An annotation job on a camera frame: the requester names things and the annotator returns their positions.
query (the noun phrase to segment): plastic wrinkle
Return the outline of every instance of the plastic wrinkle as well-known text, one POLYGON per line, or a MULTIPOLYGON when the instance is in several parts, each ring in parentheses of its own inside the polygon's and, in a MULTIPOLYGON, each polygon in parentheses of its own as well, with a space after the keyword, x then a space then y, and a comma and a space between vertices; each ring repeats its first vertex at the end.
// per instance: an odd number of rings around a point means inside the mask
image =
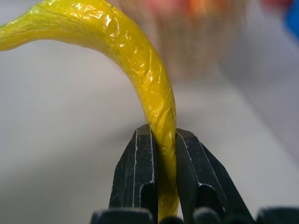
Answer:
POLYGON ((105 0, 44 0, 0 26, 0 51, 42 39, 99 51, 127 74, 158 144, 159 220, 176 215, 175 100, 163 63, 145 34, 105 0))

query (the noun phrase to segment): yellow flexible hose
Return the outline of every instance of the yellow flexible hose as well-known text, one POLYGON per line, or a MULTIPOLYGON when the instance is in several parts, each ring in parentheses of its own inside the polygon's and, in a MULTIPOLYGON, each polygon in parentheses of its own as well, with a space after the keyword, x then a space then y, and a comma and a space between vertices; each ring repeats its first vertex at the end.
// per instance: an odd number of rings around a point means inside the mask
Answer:
POLYGON ((141 29, 105 0, 44 0, 0 27, 0 51, 40 39, 99 51, 124 70, 159 146, 159 220, 176 215, 175 100, 163 63, 141 29))

